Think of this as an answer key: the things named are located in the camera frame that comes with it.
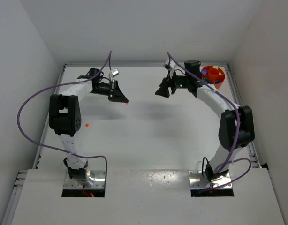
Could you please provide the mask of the purple lego brick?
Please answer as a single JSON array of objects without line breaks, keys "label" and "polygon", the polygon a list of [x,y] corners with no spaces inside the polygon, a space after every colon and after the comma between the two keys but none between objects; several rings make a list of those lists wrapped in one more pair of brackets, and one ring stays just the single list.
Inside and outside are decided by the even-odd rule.
[{"label": "purple lego brick", "polygon": [[205,74],[207,74],[207,72],[208,72],[208,69],[202,69],[202,71],[201,71],[201,72],[202,72],[202,74],[204,74],[204,75],[205,75]]}]

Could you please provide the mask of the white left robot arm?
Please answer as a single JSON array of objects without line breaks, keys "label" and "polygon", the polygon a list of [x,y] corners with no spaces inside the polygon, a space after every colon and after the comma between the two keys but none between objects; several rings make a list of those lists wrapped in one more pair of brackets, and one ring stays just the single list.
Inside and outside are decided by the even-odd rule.
[{"label": "white left robot arm", "polygon": [[95,182],[95,174],[89,169],[88,157],[81,155],[82,144],[77,132],[82,126],[80,101],[88,94],[99,94],[108,97],[111,102],[128,103],[119,88],[115,77],[118,69],[110,70],[107,83],[102,82],[104,74],[91,68],[86,75],[81,75],[66,91],[52,94],[49,102],[49,127],[60,138],[67,153],[64,164],[69,177],[83,187],[90,187]]}]

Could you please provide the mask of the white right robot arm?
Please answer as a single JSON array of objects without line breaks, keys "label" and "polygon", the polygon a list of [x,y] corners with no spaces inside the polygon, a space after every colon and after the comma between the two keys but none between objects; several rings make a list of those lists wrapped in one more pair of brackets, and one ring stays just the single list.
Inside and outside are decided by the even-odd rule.
[{"label": "white right robot arm", "polygon": [[218,138],[220,145],[214,157],[203,159],[202,176],[212,181],[226,175],[229,164],[236,154],[255,138],[252,109],[239,106],[221,94],[216,85],[218,80],[208,77],[212,67],[200,68],[200,61],[188,60],[182,67],[183,74],[177,75],[180,67],[167,60],[164,68],[168,71],[162,79],[155,95],[165,98],[173,95],[177,89],[187,89],[197,99],[207,104],[220,119]]}]

